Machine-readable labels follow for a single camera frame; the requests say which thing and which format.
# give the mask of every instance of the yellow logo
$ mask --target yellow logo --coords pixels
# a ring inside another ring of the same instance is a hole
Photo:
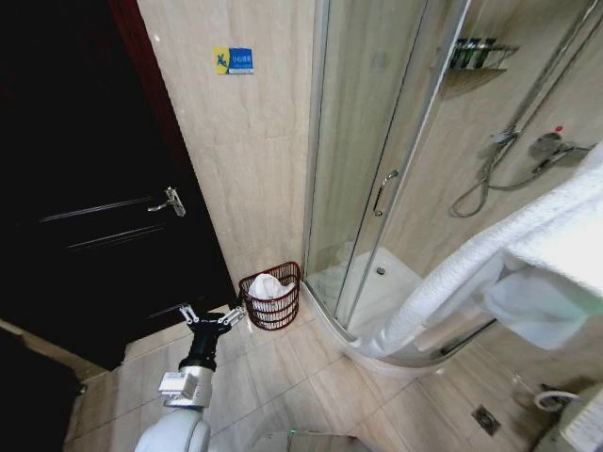
[[[216,73],[228,73],[228,67],[230,65],[230,50],[228,47],[214,47],[212,53],[214,54]]]

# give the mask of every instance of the floor drain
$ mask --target floor drain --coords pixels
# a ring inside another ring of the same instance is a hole
[[[471,415],[490,436],[500,428],[500,423],[483,405],[480,405]]]

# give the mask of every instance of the tile floor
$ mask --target tile floor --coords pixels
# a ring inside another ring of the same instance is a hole
[[[168,411],[156,388],[191,340],[176,325],[129,346],[124,364],[77,399],[64,450],[134,450]],[[542,431],[511,401],[512,376],[480,346],[422,379],[392,379],[334,349],[304,299],[282,331],[239,322],[220,338],[217,362],[204,414],[215,452],[245,451],[260,435],[290,428],[363,436],[389,452],[528,450]],[[503,425],[494,438],[470,416],[480,404]]]

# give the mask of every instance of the toiletry bottle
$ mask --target toiletry bottle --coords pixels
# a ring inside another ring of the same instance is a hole
[[[492,50],[492,47],[496,41],[496,38],[486,38],[485,42],[478,46],[479,51],[475,57],[475,64],[473,66],[475,69],[480,69],[483,67],[483,63],[486,58],[488,58],[488,54]]]
[[[479,38],[471,38],[469,40],[469,43],[466,46],[466,50],[464,51],[461,69],[469,68],[469,62],[471,61],[471,57],[473,57],[473,54],[475,53],[475,50],[477,49],[478,44],[480,43],[480,40],[481,39]]]
[[[464,52],[463,47],[467,43],[467,40],[463,38],[459,38],[456,40],[456,45],[454,46],[454,52],[452,52],[452,57],[450,58],[449,67],[454,69],[457,67],[459,60],[461,59],[461,54]]]

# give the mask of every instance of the blue sign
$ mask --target blue sign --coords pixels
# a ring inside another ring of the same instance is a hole
[[[229,54],[228,73],[253,73],[252,49],[231,47]]]

